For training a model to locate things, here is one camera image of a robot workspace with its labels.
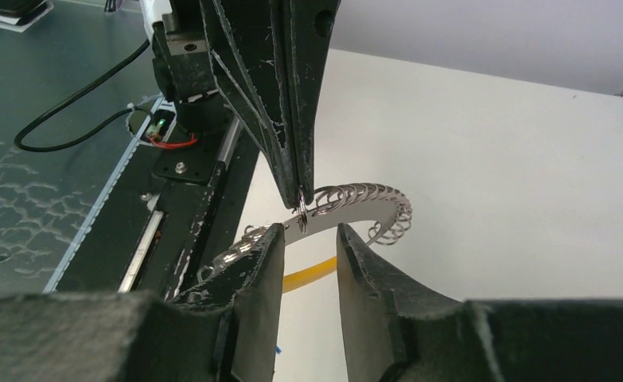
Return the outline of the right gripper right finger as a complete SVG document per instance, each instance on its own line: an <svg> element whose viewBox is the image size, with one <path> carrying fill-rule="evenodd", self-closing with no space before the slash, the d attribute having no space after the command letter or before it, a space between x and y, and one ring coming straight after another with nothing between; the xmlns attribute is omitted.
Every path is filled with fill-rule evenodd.
<svg viewBox="0 0 623 382"><path fill-rule="evenodd" d="M449 298L337 229L351 381L623 381L623 299Z"/></svg>

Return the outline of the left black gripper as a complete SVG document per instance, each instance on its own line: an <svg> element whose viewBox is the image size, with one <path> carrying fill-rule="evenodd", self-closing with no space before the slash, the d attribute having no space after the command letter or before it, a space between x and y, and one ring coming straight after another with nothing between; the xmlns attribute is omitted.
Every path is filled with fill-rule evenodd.
<svg viewBox="0 0 623 382"><path fill-rule="evenodd" d="M151 1L157 85L172 103L217 98L265 156L283 205L309 201L314 128L339 1Z"/></svg>

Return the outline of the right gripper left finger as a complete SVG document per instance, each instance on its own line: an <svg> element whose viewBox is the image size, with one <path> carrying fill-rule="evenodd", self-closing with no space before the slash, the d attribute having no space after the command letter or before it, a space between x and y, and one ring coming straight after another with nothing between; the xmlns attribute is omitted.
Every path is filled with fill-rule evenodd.
<svg viewBox="0 0 623 382"><path fill-rule="evenodd" d="M280 224L166 302L149 292L0 295L0 381L270 381Z"/></svg>

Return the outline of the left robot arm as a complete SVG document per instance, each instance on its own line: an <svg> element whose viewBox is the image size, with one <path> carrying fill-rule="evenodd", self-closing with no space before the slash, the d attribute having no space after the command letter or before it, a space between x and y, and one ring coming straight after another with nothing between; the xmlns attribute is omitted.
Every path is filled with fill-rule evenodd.
<svg viewBox="0 0 623 382"><path fill-rule="evenodd" d="M326 1L143 1L155 80L194 134L238 119L282 203L314 190L314 127L339 10Z"/></svg>

